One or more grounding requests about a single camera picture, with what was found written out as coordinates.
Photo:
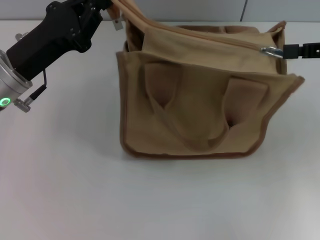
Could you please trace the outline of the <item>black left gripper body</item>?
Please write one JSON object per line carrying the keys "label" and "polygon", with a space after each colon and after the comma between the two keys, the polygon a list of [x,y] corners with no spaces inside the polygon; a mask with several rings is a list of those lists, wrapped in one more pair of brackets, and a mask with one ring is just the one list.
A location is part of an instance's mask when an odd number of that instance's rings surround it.
{"label": "black left gripper body", "polygon": [[87,0],[51,2],[43,21],[6,51],[12,67],[31,81],[65,53],[89,50],[91,37],[81,21],[92,6]]}

